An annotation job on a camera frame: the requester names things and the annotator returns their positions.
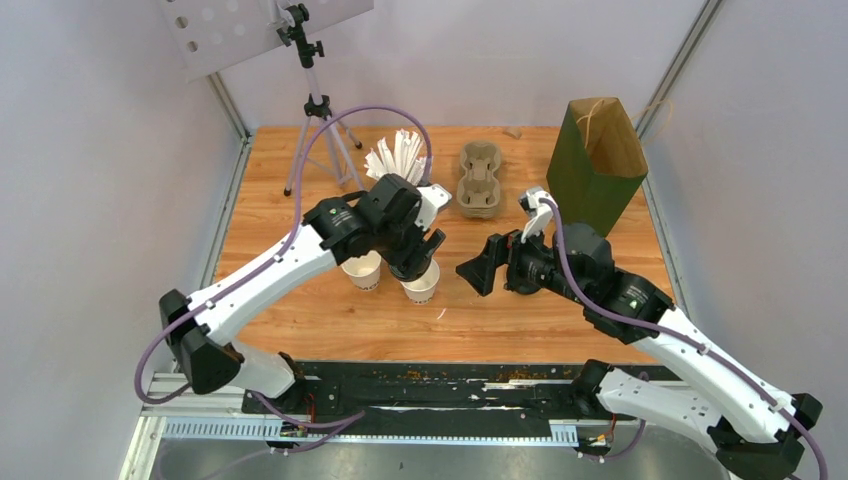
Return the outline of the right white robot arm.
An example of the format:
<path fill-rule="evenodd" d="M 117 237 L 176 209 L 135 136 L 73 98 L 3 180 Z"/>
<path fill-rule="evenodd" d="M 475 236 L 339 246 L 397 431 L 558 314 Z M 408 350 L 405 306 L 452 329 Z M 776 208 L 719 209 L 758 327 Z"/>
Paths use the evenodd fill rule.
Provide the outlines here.
<path fill-rule="evenodd" d="M 542 234 L 489 236 L 481 253 L 456 271 L 480 295 L 496 271 L 521 294 L 548 290 L 580 304 L 593 327 L 659 360 L 684 381 L 670 390 L 599 360 L 588 360 L 571 387 L 584 417 L 636 417 L 682 435 L 741 479 L 791 479 L 804 455 L 802 437 L 822 406 L 782 391 L 729 359 L 671 298 L 644 277 L 618 268 L 610 243 L 583 223 Z"/>

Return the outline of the white paper cup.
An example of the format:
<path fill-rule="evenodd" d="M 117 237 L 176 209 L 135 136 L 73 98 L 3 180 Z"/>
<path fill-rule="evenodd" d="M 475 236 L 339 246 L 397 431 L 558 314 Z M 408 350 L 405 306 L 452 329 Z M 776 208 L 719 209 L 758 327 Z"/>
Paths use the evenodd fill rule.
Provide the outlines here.
<path fill-rule="evenodd" d="M 436 260 L 431 260 L 424 274 L 417 280 L 402 282 L 407 298 L 414 304 L 426 304 L 435 294 L 440 281 L 441 269 Z"/>
<path fill-rule="evenodd" d="M 376 251 L 353 257 L 340 265 L 354 286 L 363 291 L 374 290 L 380 283 L 382 258 Z"/>

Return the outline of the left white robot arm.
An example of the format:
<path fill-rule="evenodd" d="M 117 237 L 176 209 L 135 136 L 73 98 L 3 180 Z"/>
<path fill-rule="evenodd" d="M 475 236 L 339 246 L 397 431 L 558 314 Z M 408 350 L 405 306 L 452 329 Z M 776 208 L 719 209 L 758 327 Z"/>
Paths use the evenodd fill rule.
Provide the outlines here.
<path fill-rule="evenodd" d="M 298 411 L 307 389 L 293 361 L 239 343 L 239 332 L 300 285 L 369 253 L 402 282 L 421 278 L 446 238 L 433 223 L 451 199 L 438 184 L 416 187 L 387 174 L 368 191 L 321 200 L 278 244 L 213 285 L 162 295 L 164 340 L 188 388 L 206 395 L 236 386 L 283 413 Z"/>

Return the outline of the green paper bag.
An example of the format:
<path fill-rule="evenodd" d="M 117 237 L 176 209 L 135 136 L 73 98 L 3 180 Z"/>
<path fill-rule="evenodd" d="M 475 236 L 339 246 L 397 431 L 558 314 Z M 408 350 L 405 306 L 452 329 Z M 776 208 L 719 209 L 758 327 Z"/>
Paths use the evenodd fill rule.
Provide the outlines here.
<path fill-rule="evenodd" d="M 572 100 L 546 180 L 562 221 L 583 222 L 605 237 L 648 174 L 642 144 L 620 100 Z"/>

